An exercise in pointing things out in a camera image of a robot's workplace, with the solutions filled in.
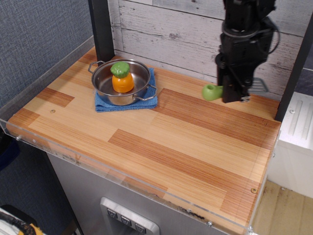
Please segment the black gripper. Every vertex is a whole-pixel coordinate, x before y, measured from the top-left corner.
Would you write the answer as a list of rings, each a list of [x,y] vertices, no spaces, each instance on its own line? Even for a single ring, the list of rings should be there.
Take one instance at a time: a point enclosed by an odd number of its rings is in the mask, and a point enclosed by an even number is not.
[[[224,103],[250,101],[248,89],[257,67],[267,61],[273,34],[273,30],[261,30],[251,37],[221,34],[220,53],[215,61]]]

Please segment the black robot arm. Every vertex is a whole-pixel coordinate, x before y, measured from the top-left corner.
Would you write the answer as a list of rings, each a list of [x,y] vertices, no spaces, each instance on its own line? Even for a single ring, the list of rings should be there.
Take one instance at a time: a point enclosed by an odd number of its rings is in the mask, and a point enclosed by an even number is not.
[[[223,87],[224,103],[248,101],[254,71],[267,61],[279,29],[268,17],[273,0],[225,0],[225,19],[216,56],[217,82]]]

